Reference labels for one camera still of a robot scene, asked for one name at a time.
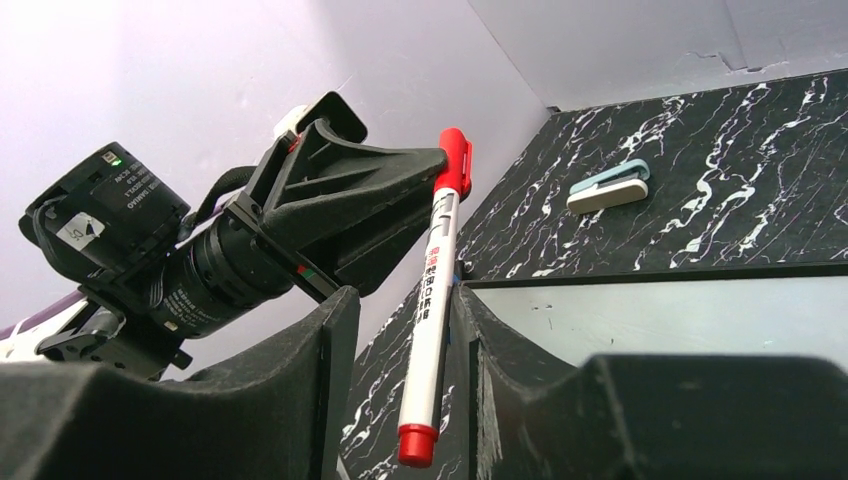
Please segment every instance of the reflective surface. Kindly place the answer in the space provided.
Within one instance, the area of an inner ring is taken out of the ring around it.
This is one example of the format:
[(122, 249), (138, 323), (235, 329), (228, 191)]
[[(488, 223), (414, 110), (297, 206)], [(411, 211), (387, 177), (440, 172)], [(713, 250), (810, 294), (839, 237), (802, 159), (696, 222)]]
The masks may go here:
[(848, 370), (848, 277), (476, 289), (504, 323), (581, 365), (594, 353), (817, 356)]

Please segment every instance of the black marble surface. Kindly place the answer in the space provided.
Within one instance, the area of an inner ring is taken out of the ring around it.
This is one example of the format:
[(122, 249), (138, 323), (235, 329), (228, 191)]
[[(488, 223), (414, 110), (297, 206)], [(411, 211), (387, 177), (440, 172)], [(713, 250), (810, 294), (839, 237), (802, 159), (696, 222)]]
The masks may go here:
[[(848, 259), (846, 115), (846, 72), (556, 115), (468, 220), (460, 256), (481, 279)], [(572, 184), (634, 158), (648, 199), (567, 211)], [(413, 295), (354, 366), (353, 478), (467, 478), (450, 368), (433, 467), (396, 461)]]

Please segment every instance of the white marker barrel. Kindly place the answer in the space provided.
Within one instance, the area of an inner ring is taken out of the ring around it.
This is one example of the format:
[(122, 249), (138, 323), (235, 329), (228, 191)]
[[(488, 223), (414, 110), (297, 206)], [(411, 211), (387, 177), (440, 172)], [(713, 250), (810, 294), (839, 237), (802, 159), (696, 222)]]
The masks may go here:
[(430, 466), (439, 438), (459, 201), (459, 193), (452, 188), (440, 188), (433, 197), (424, 275), (398, 422), (398, 460), (411, 467)]

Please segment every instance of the red pen cap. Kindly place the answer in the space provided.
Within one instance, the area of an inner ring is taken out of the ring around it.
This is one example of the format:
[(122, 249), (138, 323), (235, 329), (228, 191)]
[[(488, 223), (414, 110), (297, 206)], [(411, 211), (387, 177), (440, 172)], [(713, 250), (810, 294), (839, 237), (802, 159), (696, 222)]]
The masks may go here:
[(465, 198), (471, 191), (471, 142), (460, 129), (448, 128), (439, 137), (439, 148), (448, 154), (448, 164), (436, 178), (433, 191), (448, 187)]
[(401, 425), (398, 428), (400, 449), (398, 462), (414, 468), (427, 468), (433, 464), (433, 448), (439, 431), (429, 425)]

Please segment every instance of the black cable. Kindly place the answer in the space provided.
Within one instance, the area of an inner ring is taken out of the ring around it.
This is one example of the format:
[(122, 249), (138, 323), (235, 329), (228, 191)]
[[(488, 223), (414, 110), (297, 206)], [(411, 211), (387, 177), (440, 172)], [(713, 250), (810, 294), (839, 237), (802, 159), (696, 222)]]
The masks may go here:
[(247, 182), (250, 181), (250, 177), (253, 176), (254, 171), (256, 171), (256, 167), (252, 165), (247, 167), (235, 167), (227, 170), (223, 175), (221, 175), (221, 178), (212, 185), (212, 189), (209, 190), (206, 198), (203, 199), (203, 203), (200, 204), (200, 208), (198, 208), (196, 212), (186, 215), (185, 219), (183, 219), (184, 229), (187, 229), (190, 233), (194, 227), (200, 225), (206, 220), (209, 220), (209, 217), (212, 216), (212, 212), (215, 211), (215, 205), (218, 203), (218, 199), (221, 198), (221, 195), (233, 192), (247, 185)]
[(38, 242), (38, 248), (41, 249), (41, 252), (44, 254), (44, 258), (47, 259), (47, 263), (53, 267), (53, 270), (56, 270), (56, 273), (68, 280), (83, 283), (83, 277), (68, 269), (56, 254), (56, 251), (53, 249), (53, 241), (50, 237), (50, 232), (47, 231), (47, 228), (44, 225), (44, 217), (47, 215), (47, 210), (49, 210), (54, 204), (64, 200), (64, 198), (64, 195), (51, 198), (36, 208), (35, 213), (32, 216), (32, 228), (35, 231), (35, 239)]

